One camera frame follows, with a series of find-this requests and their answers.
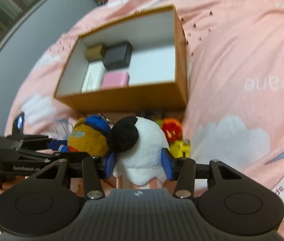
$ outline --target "cardboard box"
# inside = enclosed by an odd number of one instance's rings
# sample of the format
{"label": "cardboard box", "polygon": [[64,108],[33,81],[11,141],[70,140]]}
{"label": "cardboard box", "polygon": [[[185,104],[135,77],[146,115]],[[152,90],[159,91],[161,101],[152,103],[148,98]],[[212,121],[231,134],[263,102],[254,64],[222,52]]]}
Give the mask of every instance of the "cardboard box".
{"label": "cardboard box", "polygon": [[[98,44],[133,45],[127,87],[82,93],[85,52]],[[54,97],[83,112],[184,110],[187,105],[186,40],[174,6],[109,22],[80,36],[64,66]]]}

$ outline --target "pink cube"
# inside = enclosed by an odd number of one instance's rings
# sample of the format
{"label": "pink cube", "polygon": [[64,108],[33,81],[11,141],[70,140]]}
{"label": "pink cube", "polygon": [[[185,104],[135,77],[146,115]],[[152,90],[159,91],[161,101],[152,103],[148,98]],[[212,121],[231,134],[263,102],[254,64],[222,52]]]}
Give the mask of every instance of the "pink cube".
{"label": "pink cube", "polygon": [[130,76],[127,71],[111,71],[104,74],[101,89],[125,87]]}

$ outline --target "bed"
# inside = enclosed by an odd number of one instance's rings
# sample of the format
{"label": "bed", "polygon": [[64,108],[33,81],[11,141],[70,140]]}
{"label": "bed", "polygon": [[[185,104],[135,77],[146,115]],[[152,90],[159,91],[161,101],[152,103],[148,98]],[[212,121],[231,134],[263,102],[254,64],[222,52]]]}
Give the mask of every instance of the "bed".
{"label": "bed", "polygon": [[[16,95],[6,134],[23,111],[26,133],[67,137],[82,114],[52,95],[77,36],[167,4],[175,5],[187,39],[183,131],[191,139],[191,157],[199,163],[220,159],[284,201],[284,0],[109,0],[38,60]],[[199,181],[196,189],[201,192],[204,184]],[[279,233],[284,237],[284,221]]]}

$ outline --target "ribbed black surface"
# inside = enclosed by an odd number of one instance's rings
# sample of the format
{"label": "ribbed black surface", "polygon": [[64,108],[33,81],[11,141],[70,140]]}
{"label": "ribbed black surface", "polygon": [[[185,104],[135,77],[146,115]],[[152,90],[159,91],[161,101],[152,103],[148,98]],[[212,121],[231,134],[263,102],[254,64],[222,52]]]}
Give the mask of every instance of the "ribbed black surface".
{"label": "ribbed black surface", "polygon": [[108,198],[87,201],[69,226],[38,238],[2,235],[0,241],[284,241],[276,232],[257,236],[229,235],[209,225],[190,200],[161,190],[113,190]]}

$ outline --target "black pom-pom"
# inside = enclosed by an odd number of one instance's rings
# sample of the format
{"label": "black pom-pom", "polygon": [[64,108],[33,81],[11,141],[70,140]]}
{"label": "black pom-pom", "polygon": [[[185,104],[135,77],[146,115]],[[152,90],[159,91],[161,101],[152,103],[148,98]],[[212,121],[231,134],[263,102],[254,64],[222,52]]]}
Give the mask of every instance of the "black pom-pom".
{"label": "black pom-pom", "polygon": [[110,150],[116,153],[131,149],[139,138],[139,132],[135,127],[137,117],[125,117],[114,124],[107,134],[106,144]]}

